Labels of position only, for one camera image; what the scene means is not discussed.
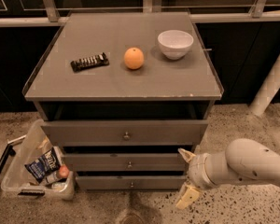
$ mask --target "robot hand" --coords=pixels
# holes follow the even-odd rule
[[[179,191],[176,207],[186,208],[196,201],[201,190],[222,184],[274,184],[280,187],[280,155],[250,139],[237,139],[225,151],[194,154],[180,148],[189,164],[188,181]]]

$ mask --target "plastic bin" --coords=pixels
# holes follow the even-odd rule
[[[44,148],[38,148],[46,137],[40,127],[42,122],[42,119],[38,119],[33,123],[1,182],[1,189],[17,195],[47,196],[71,200],[75,193],[73,172],[70,172],[67,177],[63,189],[57,190],[50,186],[31,185],[36,181],[24,167],[24,164],[31,163],[46,151]]]

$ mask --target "bowl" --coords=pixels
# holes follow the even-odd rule
[[[193,36],[179,30],[168,30],[158,36],[161,52],[171,60],[177,60],[186,55],[193,42]]]

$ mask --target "white pole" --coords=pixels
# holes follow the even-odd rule
[[[270,104],[273,97],[280,89],[280,55],[278,56],[275,64],[269,75],[264,80],[259,92],[250,105],[250,110],[256,116],[261,116],[267,106]]]

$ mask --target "speckled floor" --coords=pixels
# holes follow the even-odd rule
[[[37,113],[0,114],[0,156],[7,139],[24,135]],[[215,105],[196,152],[221,151],[236,138],[251,138],[280,154],[280,104],[258,118],[247,105]],[[133,213],[143,223],[280,223],[280,188],[224,186],[203,193],[184,211],[176,192],[83,192],[72,201],[15,197],[0,190],[0,223],[120,223]]]

